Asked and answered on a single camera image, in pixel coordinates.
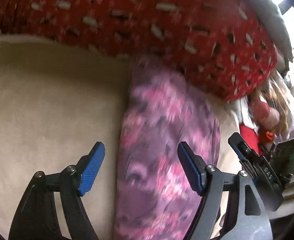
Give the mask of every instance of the gray cloth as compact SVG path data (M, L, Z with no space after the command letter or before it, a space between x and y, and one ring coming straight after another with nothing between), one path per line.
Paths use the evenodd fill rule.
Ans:
M293 62L292 46L278 6L272 0L248 0L269 36L285 58Z

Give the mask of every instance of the silver bolt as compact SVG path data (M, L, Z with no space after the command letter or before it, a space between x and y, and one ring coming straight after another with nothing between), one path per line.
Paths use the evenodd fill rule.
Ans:
M75 170L76 170L76 166L74 166L74 165L69 165L67 167L67 171L69 171L69 172L72 172L72 171L75 171Z
M208 171L215 171L215 170L216 170L216 167L215 167L214 165L208 165L208 166L206 167L206 169L207 169Z
M44 172L43 172L43 171L37 171L37 172L34 174L34 176L35 176L36 178L40 178L42 175L44 175Z
M243 177L247 177L248 173L246 171L240 171L240 175Z

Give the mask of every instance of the folded purple cloth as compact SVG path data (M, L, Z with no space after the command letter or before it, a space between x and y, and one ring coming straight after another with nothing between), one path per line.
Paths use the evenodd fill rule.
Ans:
M181 240L201 198L177 156L186 141L217 164L220 132L205 95L157 58L133 61L118 160L115 240Z

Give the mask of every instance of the red clothing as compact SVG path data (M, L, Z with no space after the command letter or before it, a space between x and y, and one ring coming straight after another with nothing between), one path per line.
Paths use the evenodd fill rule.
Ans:
M0 0L0 27L111 56L155 53L225 100L252 92L277 63L244 0Z

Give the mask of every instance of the beige bed sheet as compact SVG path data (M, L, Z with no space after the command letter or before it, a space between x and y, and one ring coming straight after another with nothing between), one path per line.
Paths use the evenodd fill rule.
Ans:
M0 233L7 239L35 171L59 172L102 141L105 160L82 200L100 240L112 239L128 62L29 35L1 35L0 41ZM218 167L237 173L240 165L227 139L238 131L238 122L224 102L208 97L220 120ZM55 196L61 230L68 237L59 195Z

